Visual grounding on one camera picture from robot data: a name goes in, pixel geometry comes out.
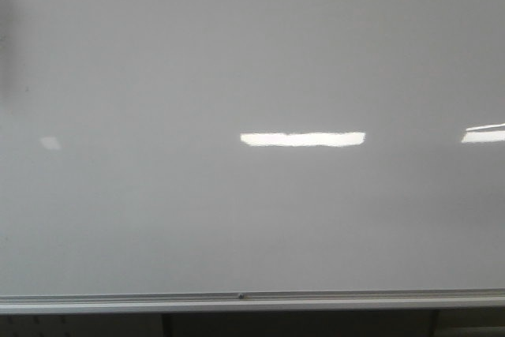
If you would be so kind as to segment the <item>white whiteboard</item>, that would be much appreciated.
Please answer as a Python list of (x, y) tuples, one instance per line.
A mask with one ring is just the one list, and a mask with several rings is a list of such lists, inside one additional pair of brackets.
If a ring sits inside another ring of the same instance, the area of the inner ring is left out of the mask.
[(498, 289), (504, 0), (1, 0), (7, 296)]

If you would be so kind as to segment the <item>aluminium whiteboard tray rail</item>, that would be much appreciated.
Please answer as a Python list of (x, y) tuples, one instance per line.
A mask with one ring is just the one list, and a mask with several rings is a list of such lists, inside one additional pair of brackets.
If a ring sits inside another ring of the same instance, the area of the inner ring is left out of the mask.
[(453, 309), (504, 306), (504, 289), (1, 296), (2, 315)]

